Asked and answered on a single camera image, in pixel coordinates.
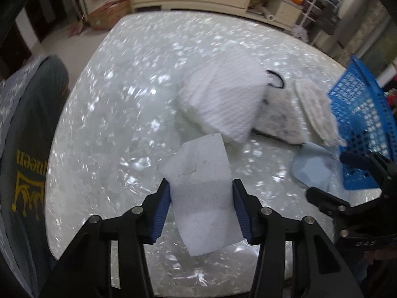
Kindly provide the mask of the white knitted towel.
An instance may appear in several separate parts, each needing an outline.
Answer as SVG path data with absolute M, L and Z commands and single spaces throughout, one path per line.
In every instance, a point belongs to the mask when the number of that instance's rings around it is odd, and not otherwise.
M 181 110 L 207 134 L 244 143 L 268 87 L 268 73 L 243 47 L 234 46 L 182 76 Z

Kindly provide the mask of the white metal shelf rack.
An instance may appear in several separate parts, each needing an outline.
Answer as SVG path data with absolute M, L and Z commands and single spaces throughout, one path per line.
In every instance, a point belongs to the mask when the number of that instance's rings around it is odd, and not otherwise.
M 314 46 L 321 34 L 332 36 L 340 18 L 340 0 L 303 0 L 296 25 L 306 31 L 307 41 Z

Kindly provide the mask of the brown cardboard box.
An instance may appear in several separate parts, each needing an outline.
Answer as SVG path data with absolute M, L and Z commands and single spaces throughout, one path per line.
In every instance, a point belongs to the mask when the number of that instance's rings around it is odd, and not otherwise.
M 121 18 L 131 13 L 130 1 L 119 0 L 106 3 L 88 17 L 93 30 L 111 30 Z

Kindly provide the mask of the grey cloth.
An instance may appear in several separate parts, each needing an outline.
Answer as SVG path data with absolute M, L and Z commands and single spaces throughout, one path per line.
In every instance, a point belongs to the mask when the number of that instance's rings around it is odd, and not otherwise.
M 252 132 L 290 145 L 301 145 L 305 142 L 291 94 L 287 89 L 267 88 Z

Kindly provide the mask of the white paper roll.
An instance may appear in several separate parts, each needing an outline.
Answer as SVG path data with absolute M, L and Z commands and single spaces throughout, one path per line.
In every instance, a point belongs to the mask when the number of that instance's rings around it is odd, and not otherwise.
M 261 14 L 270 22 L 274 21 L 274 15 L 265 7 L 260 7 Z

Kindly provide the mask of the blue plastic basket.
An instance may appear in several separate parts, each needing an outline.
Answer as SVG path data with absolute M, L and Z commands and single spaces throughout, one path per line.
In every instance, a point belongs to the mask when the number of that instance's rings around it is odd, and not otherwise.
M 328 92 L 340 136 L 340 151 L 366 156 L 371 152 L 396 161 L 396 125 L 382 88 L 355 56 Z

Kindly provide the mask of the grey cushioned chair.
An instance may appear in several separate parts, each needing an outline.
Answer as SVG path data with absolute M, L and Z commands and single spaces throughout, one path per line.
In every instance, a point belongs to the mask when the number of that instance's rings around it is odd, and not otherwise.
M 13 280 L 38 297 L 55 265 L 44 218 L 46 174 L 69 74 L 41 56 L 1 84 L 1 255 Z

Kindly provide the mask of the white fluffy round pad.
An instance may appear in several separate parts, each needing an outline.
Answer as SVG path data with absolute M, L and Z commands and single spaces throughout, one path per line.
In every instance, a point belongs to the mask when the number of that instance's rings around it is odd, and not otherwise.
M 298 79 L 296 93 L 309 123 L 322 142 L 327 146 L 345 147 L 347 142 L 339 134 L 331 100 L 326 92 L 310 79 Z

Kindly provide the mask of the light blue cloth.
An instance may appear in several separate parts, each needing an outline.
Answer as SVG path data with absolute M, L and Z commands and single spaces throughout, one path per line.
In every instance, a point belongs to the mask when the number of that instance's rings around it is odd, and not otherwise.
M 302 144 L 291 164 L 291 175 L 307 188 L 330 192 L 340 168 L 338 152 L 315 143 Z

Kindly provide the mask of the white gauze cloth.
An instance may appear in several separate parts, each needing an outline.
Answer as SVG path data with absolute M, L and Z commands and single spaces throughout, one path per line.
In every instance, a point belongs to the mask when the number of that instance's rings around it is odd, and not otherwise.
M 190 256 L 242 241 L 221 134 L 183 143 L 159 172 L 169 183 L 174 220 Z

